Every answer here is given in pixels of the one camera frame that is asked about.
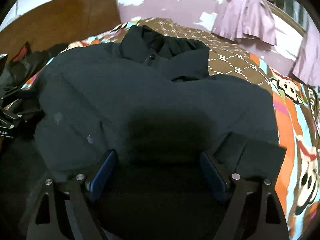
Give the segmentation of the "colourful cartoon patterned bedsheet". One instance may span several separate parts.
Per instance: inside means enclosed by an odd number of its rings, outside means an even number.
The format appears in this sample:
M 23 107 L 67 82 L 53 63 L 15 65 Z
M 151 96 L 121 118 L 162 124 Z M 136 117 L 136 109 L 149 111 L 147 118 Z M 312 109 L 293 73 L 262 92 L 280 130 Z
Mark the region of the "colourful cartoon patterned bedsheet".
M 278 145 L 285 155 L 277 181 L 270 182 L 280 200 L 289 239 L 303 238 L 310 229 L 311 215 L 319 210 L 319 131 L 315 122 L 318 108 L 311 101 L 313 90 L 281 75 L 236 44 L 164 18 L 127 22 L 96 37 L 71 43 L 59 54 L 73 48 L 120 43 L 132 26 L 143 25 L 165 36 L 201 41 L 209 49 L 209 75 L 238 77 L 271 94 Z M 33 90 L 40 72 L 54 58 L 23 85 L 23 90 Z M 202 153 L 228 172 L 238 173 L 217 158 L 230 146 L 235 147 L 236 153 L 244 153 L 245 148 L 238 147 L 235 140 L 236 133 L 229 133 L 214 154 Z M 214 239 L 224 213 L 216 191 L 201 171 L 202 153 L 170 157 L 151 165 L 142 154 L 123 162 L 117 153 L 118 166 L 94 206 L 101 226 L 124 239 Z M 57 182 L 65 182 L 77 174 L 87 174 L 94 165 L 65 180 L 57 179 L 49 170 Z M 253 182 L 266 179 L 241 176 Z

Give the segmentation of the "brown wooden headboard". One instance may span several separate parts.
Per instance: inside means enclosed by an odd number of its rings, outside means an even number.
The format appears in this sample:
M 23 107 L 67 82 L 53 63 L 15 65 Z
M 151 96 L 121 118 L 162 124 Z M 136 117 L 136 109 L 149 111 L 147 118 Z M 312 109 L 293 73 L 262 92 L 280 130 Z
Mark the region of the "brown wooden headboard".
M 119 24 L 116 0 L 53 0 L 25 13 L 1 31 L 1 54 L 12 58 L 25 42 L 33 51 L 70 44 Z

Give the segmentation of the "knotted purple satin curtain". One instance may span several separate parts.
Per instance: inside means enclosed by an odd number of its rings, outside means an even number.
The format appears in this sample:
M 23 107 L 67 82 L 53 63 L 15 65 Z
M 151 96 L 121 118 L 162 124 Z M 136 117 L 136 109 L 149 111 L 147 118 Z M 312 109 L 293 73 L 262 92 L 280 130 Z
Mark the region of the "knotted purple satin curtain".
M 223 0 L 212 33 L 231 41 L 259 39 L 275 46 L 276 26 L 268 1 L 276 0 Z

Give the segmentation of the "purple curtain panel at right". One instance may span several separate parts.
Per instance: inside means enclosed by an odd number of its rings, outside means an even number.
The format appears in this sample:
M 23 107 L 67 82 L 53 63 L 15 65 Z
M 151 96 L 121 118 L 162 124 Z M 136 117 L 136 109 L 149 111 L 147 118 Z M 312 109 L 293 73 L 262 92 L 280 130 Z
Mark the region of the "purple curtain panel at right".
M 319 86 L 319 31 L 311 17 L 292 74 L 310 86 Z

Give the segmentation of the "wooden framed barred window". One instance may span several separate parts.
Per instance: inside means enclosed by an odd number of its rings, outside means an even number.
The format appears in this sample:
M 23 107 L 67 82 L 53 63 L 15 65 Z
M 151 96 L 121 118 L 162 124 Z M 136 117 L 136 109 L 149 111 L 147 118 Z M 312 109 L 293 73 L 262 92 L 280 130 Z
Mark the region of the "wooden framed barred window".
M 268 1 L 268 5 L 273 14 L 304 36 L 308 28 L 308 13 L 298 0 Z

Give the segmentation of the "large black padded jacket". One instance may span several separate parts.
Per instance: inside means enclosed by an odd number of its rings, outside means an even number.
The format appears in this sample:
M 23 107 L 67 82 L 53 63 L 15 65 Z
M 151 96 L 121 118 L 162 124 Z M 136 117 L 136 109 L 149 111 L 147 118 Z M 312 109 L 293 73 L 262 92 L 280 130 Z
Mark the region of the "large black padded jacket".
M 236 145 L 217 156 L 246 178 L 277 181 L 285 150 L 271 94 L 238 77 L 208 73 L 199 40 L 132 26 L 120 43 L 73 48 L 36 79 L 44 118 L 35 145 L 65 180 L 98 163 L 111 149 L 148 165 L 180 155 L 214 154 L 229 133 Z

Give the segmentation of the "black and red clothes pile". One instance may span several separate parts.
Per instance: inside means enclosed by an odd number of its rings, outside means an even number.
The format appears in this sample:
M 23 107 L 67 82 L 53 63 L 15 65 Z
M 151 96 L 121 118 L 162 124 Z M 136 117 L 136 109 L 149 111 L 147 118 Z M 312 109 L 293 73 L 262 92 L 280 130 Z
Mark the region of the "black and red clothes pile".
M 67 43 L 55 44 L 43 51 L 31 51 L 26 42 L 19 53 L 8 63 L 7 56 L 1 63 L 1 98 L 12 90 L 21 88 L 37 74 L 53 57 L 68 47 Z

